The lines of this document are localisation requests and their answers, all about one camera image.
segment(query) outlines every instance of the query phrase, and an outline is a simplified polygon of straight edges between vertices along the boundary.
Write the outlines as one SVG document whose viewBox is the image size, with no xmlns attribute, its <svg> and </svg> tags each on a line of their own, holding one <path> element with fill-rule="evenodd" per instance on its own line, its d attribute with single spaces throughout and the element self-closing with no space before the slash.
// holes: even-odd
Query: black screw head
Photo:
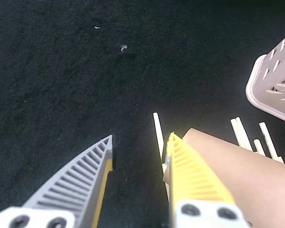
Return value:
<svg viewBox="0 0 285 228">
<path fill-rule="evenodd" d="M 24 228 L 29 223 L 29 216 L 19 215 L 12 220 L 9 225 L 9 228 Z"/>
<path fill-rule="evenodd" d="M 64 218 L 57 217 L 48 223 L 47 228 L 65 228 L 66 225 L 67 221 Z"/>
<path fill-rule="evenodd" d="M 228 208 L 218 209 L 218 216 L 220 216 L 221 218 L 231 219 L 231 220 L 237 219 L 237 215 Z"/>
<path fill-rule="evenodd" d="M 181 212 L 190 216 L 200 215 L 200 210 L 192 204 L 185 204 L 181 207 Z"/>
</svg>

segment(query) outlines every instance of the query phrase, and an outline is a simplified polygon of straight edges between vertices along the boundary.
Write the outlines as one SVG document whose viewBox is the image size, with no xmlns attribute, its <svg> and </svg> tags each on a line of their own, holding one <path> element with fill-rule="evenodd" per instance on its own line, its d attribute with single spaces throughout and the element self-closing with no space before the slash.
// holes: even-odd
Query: debris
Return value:
<svg viewBox="0 0 285 228">
<path fill-rule="evenodd" d="M 128 48 L 128 45 L 126 44 L 118 44 L 118 46 L 120 47 L 121 52 L 124 52 L 124 50 Z"/>
</svg>

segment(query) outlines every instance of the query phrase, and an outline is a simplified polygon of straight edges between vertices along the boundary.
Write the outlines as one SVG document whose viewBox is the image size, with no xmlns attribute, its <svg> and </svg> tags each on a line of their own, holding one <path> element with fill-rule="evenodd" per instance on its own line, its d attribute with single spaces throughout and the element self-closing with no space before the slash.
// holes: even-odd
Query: black carpet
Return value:
<svg viewBox="0 0 285 228">
<path fill-rule="evenodd" d="M 0 0 L 0 210 L 113 134 L 99 227 L 160 227 L 168 204 L 152 112 L 164 135 L 194 127 L 232 143 L 231 118 L 251 141 L 265 121 L 285 159 L 285 122 L 245 96 L 254 61 L 284 36 L 277 7 Z"/>
</svg>

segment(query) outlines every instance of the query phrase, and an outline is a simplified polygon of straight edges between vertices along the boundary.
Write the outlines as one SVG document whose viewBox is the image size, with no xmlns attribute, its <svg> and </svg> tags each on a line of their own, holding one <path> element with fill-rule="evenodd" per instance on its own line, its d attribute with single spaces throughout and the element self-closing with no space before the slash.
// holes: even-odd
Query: plastic basket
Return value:
<svg viewBox="0 0 285 228">
<path fill-rule="evenodd" d="M 246 96 L 255 107 L 285 121 L 285 38 L 256 60 Z"/>
</svg>

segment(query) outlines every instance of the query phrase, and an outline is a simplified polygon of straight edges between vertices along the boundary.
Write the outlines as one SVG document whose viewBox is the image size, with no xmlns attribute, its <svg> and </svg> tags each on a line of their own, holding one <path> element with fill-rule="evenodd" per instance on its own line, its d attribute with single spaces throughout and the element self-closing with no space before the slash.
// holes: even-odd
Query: wooden stick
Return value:
<svg viewBox="0 0 285 228">
<path fill-rule="evenodd" d="M 281 162 L 284 164 L 283 158 L 281 156 L 278 156 L 278 162 Z"/>
<path fill-rule="evenodd" d="M 242 134 L 241 134 L 241 131 L 240 131 L 239 127 L 238 127 L 237 120 L 236 119 L 231 119 L 230 122 L 231 122 L 231 125 L 232 125 L 232 128 L 233 128 L 234 134 L 236 135 L 236 139 L 237 139 L 238 145 L 240 147 L 246 149 L 245 142 L 242 139 Z"/>
<path fill-rule="evenodd" d="M 267 147 L 268 147 L 268 150 L 269 150 L 271 158 L 273 160 L 279 161 L 278 157 L 277 157 L 277 154 L 276 154 L 275 146 L 272 143 L 272 140 L 271 140 L 269 131 L 268 131 L 267 127 L 266 127 L 266 124 L 264 122 L 261 122 L 258 125 L 260 126 L 261 131 L 262 131 L 262 133 L 264 135 L 264 138 L 265 138 L 265 141 L 266 141 L 266 144 L 267 144 Z"/>
<path fill-rule="evenodd" d="M 266 157 L 261 142 L 258 139 L 255 139 L 253 143 L 255 144 L 257 153 Z"/>
<path fill-rule="evenodd" d="M 154 118 L 154 124 L 155 124 L 155 131 L 156 131 L 158 149 L 159 149 L 160 156 L 161 156 L 161 161 L 162 161 L 162 151 L 163 151 L 162 128 L 161 128 L 160 119 L 159 119 L 157 113 L 153 113 L 153 118 Z"/>
<path fill-rule="evenodd" d="M 161 161 L 162 161 L 162 152 L 163 152 L 164 141 L 163 141 L 162 128 L 161 128 L 160 119 L 158 117 L 158 113 L 153 113 L 153 118 L 154 118 L 154 124 L 155 124 L 158 149 L 159 149 L 160 157 L 161 157 Z M 161 164 L 161 168 L 162 168 L 162 173 L 165 174 L 166 169 L 167 169 L 167 165 Z M 167 197 L 168 197 L 168 201 L 169 201 L 169 185 L 167 183 L 165 183 L 165 186 L 166 186 Z"/>
<path fill-rule="evenodd" d="M 240 132 L 241 132 L 242 139 L 243 139 L 243 141 L 244 141 L 244 143 L 245 143 L 246 149 L 252 151 L 252 147 L 251 147 L 251 145 L 250 145 L 248 136 L 247 136 L 247 134 L 246 134 L 246 131 L 245 131 L 245 128 L 244 128 L 244 126 L 243 126 L 243 124 L 242 124 L 241 119 L 240 119 L 239 117 L 237 117 L 237 118 L 236 118 L 236 121 L 237 121 L 237 124 L 238 124 L 238 128 L 239 128 L 239 130 L 240 130 Z"/>
</svg>

